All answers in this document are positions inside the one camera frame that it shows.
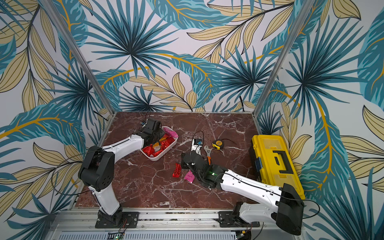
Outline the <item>red tea bags in box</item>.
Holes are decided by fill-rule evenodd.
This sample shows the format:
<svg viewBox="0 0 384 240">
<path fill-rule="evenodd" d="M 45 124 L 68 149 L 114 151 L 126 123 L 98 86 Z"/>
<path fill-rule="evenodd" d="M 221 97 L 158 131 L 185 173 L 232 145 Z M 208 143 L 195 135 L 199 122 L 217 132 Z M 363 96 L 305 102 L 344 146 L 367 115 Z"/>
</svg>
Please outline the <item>red tea bags in box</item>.
<svg viewBox="0 0 384 240">
<path fill-rule="evenodd" d="M 172 136 L 165 134 L 165 136 L 162 137 L 158 142 L 144 147 L 143 149 L 141 149 L 141 151 L 147 157 L 154 158 L 164 152 L 167 148 L 169 148 L 173 142 L 175 142 L 175 139 Z"/>
</svg>

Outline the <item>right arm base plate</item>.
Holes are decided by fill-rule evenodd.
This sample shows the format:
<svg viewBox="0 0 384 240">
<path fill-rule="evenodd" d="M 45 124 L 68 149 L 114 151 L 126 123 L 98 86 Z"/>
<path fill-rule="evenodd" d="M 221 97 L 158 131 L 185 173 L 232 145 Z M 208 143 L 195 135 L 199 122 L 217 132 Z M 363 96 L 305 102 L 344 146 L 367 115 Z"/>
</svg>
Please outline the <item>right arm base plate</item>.
<svg viewBox="0 0 384 240">
<path fill-rule="evenodd" d="M 258 228 L 261 225 L 260 222 L 247 223 L 232 211 L 219 211 L 216 221 L 220 224 L 221 228 Z"/>
</svg>

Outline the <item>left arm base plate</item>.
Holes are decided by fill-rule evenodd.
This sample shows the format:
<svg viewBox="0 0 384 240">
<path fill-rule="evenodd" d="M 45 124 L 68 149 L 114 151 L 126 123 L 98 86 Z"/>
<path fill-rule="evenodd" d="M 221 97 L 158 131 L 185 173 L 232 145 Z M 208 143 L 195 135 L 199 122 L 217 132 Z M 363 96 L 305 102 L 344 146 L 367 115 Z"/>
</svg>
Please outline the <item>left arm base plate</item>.
<svg viewBox="0 0 384 240">
<path fill-rule="evenodd" d="M 95 225 L 96 229 L 135 229 L 138 224 L 139 212 L 116 212 L 109 216 L 101 210 L 98 212 L 98 218 Z"/>
</svg>

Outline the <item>white plastic storage box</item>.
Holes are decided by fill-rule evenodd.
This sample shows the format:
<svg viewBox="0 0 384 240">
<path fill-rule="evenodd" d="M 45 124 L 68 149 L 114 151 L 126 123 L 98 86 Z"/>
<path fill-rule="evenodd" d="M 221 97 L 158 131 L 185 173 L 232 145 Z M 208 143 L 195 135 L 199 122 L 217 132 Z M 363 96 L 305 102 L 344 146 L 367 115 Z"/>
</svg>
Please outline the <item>white plastic storage box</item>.
<svg viewBox="0 0 384 240">
<path fill-rule="evenodd" d="M 162 130 L 165 132 L 165 134 L 167 134 L 167 132 L 166 132 L 166 128 L 170 128 L 170 127 L 168 127 L 168 126 L 163 126 L 162 127 Z M 178 141 L 178 138 L 174 138 L 175 139 L 175 142 L 173 142 L 172 144 L 171 144 L 171 146 L 169 147 L 169 148 L 167 148 L 164 152 L 162 152 L 160 155 L 158 155 L 157 157 L 154 157 L 154 158 L 150 158 L 150 157 L 147 157 L 142 151 L 141 151 L 141 149 L 140 149 L 140 152 L 142 153 L 142 154 L 144 154 L 144 156 L 145 157 L 147 157 L 149 160 L 151 160 L 151 161 L 153 161 L 153 162 L 156 162 L 156 161 L 158 161 L 159 159 L 161 159 L 166 153 L 168 153 L 175 145 L 176 145 L 176 143 L 177 143 L 177 141 Z"/>
</svg>

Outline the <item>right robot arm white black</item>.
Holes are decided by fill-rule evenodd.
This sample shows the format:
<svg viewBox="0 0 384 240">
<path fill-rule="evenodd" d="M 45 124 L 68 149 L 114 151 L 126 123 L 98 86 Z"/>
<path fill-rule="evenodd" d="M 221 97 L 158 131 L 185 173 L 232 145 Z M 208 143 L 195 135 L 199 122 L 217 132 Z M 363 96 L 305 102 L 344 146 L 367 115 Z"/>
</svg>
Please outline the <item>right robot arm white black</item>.
<svg viewBox="0 0 384 240">
<path fill-rule="evenodd" d="M 219 165 L 209 165 L 196 151 L 182 154 L 182 166 L 187 167 L 205 188 L 235 193 L 263 206 L 257 209 L 251 204 L 237 204 L 234 215 L 242 222 L 274 223 L 288 234 L 301 235 L 305 205 L 293 186 L 271 186 Z"/>
</svg>

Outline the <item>yellow black tape measure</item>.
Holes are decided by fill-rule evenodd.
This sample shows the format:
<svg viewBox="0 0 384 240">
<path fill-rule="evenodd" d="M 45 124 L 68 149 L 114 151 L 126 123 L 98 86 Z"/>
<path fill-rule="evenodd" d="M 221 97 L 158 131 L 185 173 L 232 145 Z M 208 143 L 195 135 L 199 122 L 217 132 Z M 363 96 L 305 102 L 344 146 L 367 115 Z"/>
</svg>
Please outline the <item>yellow black tape measure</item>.
<svg viewBox="0 0 384 240">
<path fill-rule="evenodd" d="M 224 143 L 222 140 L 215 140 L 212 142 L 212 146 L 216 150 L 222 150 L 224 148 Z"/>
</svg>

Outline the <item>aluminium front rail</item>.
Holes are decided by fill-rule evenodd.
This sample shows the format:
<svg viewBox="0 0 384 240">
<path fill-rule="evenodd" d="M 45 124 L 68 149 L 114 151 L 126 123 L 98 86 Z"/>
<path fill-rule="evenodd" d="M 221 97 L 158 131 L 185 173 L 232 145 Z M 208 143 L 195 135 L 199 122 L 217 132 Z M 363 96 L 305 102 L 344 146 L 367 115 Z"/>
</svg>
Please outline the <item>aluminium front rail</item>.
<svg viewBox="0 0 384 240">
<path fill-rule="evenodd" d="M 251 204 L 257 209 L 263 206 Z M 123 212 L 139 212 L 136 231 L 216 231 L 221 229 L 242 230 L 246 228 L 221 228 L 216 221 L 219 211 L 230 209 L 166 209 L 166 208 L 124 208 Z M 107 231 L 110 229 L 96 229 L 98 209 L 79 208 L 59 213 L 50 227 L 50 231 Z M 260 222 L 260 227 L 277 229 L 274 223 Z"/>
</svg>

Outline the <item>pink tea bag packet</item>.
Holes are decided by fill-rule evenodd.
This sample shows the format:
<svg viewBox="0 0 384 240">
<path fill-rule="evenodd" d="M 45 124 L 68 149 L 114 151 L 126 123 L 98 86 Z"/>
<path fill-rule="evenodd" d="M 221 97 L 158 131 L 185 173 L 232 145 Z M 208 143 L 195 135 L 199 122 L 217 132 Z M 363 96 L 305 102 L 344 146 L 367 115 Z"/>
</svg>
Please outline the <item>pink tea bag packet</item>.
<svg viewBox="0 0 384 240">
<path fill-rule="evenodd" d="M 192 184 L 195 180 L 195 176 L 191 171 L 188 171 L 188 173 L 185 175 L 184 180 L 188 183 Z"/>
</svg>

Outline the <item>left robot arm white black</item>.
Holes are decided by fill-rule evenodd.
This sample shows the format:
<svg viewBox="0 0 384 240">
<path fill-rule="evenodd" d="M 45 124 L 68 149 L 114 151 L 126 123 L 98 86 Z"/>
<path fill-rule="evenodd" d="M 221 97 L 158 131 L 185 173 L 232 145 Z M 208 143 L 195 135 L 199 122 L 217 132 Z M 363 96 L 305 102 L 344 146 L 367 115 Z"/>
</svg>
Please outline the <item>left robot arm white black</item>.
<svg viewBox="0 0 384 240">
<path fill-rule="evenodd" d="M 96 197 L 100 207 L 98 219 L 105 221 L 108 227 L 118 227 L 124 223 L 123 208 L 112 187 L 115 163 L 135 151 L 155 144 L 164 134 L 160 121 L 148 119 L 129 137 L 109 146 L 93 146 L 87 151 L 78 177 Z"/>
</svg>

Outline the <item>yellow black toolbox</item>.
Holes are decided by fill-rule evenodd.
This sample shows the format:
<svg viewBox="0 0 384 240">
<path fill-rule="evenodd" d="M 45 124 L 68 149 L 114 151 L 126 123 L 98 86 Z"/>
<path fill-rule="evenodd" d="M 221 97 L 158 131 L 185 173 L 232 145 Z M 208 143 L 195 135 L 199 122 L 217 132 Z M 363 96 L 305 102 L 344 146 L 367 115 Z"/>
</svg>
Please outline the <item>yellow black toolbox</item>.
<svg viewBox="0 0 384 240">
<path fill-rule="evenodd" d="M 305 193 L 284 139 L 275 135 L 255 135 L 249 150 L 258 182 L 283 187 L 289 184 L 304 200 Z"/>
</svg>

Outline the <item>small red tea bag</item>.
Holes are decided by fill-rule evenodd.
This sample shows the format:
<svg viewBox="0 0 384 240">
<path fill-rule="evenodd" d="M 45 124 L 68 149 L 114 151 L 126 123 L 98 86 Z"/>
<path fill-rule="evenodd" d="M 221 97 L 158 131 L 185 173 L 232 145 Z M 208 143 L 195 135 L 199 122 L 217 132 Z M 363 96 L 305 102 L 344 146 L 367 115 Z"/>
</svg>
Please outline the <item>small red tea bag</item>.
<svg viewBox="0 0 384 240">
<path fill-rule="evenodd" d="M 180 164 L 175 163 L 175 170 L 173 172 L 173 178 L 179 178 L 182 172 L 182 167 Z"/>
</svg>

